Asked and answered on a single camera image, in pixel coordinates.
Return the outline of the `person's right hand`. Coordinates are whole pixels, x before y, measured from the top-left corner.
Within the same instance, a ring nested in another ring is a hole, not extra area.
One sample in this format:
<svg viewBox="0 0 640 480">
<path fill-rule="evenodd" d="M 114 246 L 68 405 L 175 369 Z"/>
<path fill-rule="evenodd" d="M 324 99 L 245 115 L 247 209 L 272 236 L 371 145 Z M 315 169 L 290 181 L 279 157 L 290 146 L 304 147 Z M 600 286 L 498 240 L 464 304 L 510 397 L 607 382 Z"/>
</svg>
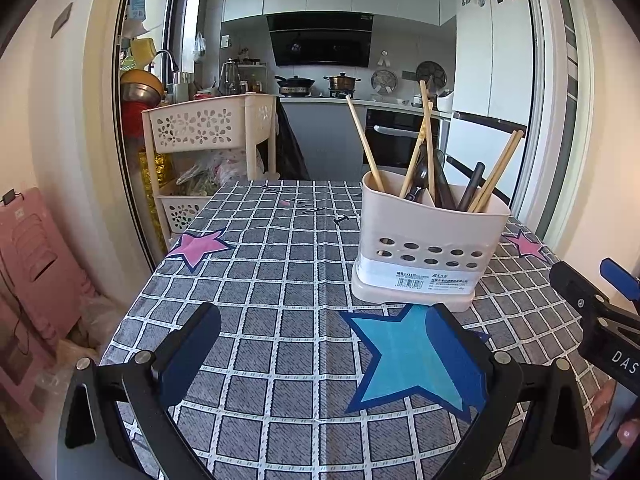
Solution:
<svg viewBox="0 0 640 480">
<path fill-rule="evenodd" d="M 619 462 L 639 435 L 639 397 L 609 379 L 591 402 L 589 429 L 592 459 L 596 464 Z"/>
</svg>

